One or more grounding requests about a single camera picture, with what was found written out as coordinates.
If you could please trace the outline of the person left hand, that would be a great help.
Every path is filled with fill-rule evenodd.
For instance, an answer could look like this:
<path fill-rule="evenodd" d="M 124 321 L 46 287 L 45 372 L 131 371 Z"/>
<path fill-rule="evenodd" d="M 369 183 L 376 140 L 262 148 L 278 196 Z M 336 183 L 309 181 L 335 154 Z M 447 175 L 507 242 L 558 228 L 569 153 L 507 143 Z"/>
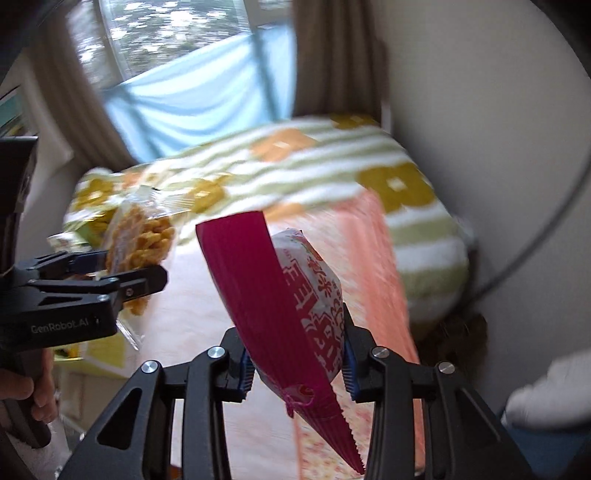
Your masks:
<path fill-rule="evenodd" d="M 55 384 L 52 376 L 54 354 L 44 349 L 41 355 L 41 376 L 38 380 L 1 370 L 0 398 L 2 400 L 26 400 L 33 397 L 32 417 L 45 424 L 58 416 L 55 399 Z"/>

